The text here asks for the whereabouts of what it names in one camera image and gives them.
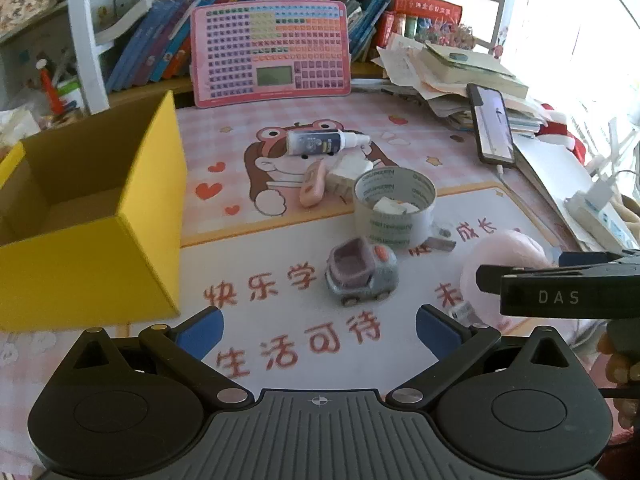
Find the cartoon girl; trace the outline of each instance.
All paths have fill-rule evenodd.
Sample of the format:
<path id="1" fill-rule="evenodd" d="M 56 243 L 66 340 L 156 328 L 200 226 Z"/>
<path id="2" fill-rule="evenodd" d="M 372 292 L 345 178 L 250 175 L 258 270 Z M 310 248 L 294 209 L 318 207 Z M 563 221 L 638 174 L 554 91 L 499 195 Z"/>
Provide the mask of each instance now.
<path id="1" fill-rule="evenodd" d="M 306 168 L 316 160 L 330 155 L 287 155 L 287 133 L 324 128 L 344 129 L 337 121 L 322 119 L 312 124 L 296 123 L 295 126 L 285 128 L 268 126 L 256 134 L 258 142 L 251 144 L 244 152 L 244 165 L 250 181 L 249 197 L 263 215 L 280 216 L 285 211 L 303 209 L 299 196 Z M 364 148 L 348 150 L 360 152 L 374 166 L 397 166 L 373 142 Z M 342 203 L 338 197 L 327 197 L 325 200 L 327 199 Z"/>

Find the orange oval on toy car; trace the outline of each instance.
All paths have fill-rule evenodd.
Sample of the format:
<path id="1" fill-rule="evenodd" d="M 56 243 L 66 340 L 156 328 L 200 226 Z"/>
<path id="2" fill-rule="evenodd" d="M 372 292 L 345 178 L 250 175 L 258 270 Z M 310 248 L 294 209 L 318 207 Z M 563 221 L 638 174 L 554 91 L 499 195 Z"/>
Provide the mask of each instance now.
<path id="1" fill-rule="evenodd" d="M 383 246 L 376 245 L 373 247 L 373 251 L 376 253 L 376 256 L 380 259 L 381 262 L 389 261 L 389 253 Z"/>

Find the red and white plush toy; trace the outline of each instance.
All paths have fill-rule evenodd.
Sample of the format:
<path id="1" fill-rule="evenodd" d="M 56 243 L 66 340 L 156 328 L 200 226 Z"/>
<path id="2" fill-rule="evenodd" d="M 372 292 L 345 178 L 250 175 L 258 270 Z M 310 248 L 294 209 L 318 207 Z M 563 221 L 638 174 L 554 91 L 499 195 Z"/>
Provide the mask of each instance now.
<path id="1" fill-rule="evenodd" d="M 547 104 L 543 104 L 542 107 L 548 110 L 551 120 L 548 121 L 546 126 L 540 127 L 540 131 L 536 136 L 545 142 L 564 146 L 572 152 L 575 158 L 580 161 L 580 164 L 584 166 L 584 155 L 587 153 L 587 149 L 580 139 L 575 137 L 574 134 L 569 133 L 566 126 L 566 114 L 554 110 Z"/>

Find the cartoon eye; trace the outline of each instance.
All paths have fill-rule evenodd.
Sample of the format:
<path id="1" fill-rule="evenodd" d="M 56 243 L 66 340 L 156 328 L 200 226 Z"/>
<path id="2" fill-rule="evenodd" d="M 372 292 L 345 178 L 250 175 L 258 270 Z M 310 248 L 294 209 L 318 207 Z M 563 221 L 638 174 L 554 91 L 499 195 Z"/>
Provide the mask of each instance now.
<path id="1" fill-rule="evenodd" d="M 278 139 L 286 136 L 287 136 L 287 131 L 282 128 L 278 128 L 277 126 L 268 126 L 267 128 L 263 128 L 256 135 L 256 137 L 258 137 L 258 140 L 268 140 L 268 141 L 273 141 L 274 139 Z"/>
<path id="2" fill-rule="evenodd" d="M 331 128 L 336 128 L 338 130 L 343 129 L 343 126 L 337 122 L 337 121 L 332 121 L 329 119 L 320 119 L 319 121 L 315 121 L 314 122 L 314 127 L 315 128 L 325 128 L 325 129 L 331 129 Z"/>

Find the power strip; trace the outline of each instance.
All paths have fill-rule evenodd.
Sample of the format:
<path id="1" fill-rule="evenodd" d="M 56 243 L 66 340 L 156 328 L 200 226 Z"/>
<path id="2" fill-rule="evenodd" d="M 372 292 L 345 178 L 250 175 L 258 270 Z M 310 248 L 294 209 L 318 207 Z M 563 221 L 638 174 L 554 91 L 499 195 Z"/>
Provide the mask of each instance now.
<path id="1" fill-rule="evenodd" d="M 607 251 L 619 252 L 620 249 L 633 249 L 635 241 L 602 210 L 598 210 L 585 193 L 577 191 L 564 201 L 569 214 Z"/>

